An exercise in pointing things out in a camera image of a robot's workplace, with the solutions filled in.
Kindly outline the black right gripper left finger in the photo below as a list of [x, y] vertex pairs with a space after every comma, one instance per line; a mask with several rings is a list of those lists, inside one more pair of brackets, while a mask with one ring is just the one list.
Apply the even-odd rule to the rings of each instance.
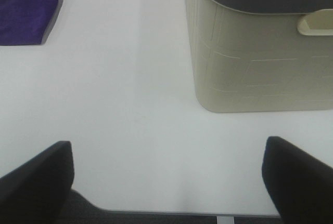
[[54, 223], [73, 181], [71, 143], [58, 141], [1, 177], [1, 223]]

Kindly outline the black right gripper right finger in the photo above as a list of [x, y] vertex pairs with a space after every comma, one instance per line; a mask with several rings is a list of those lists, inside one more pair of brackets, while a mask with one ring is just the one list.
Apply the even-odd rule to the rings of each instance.
[[332, 223], [332, 167], [271, 136], [262, 178], [283, 223]]

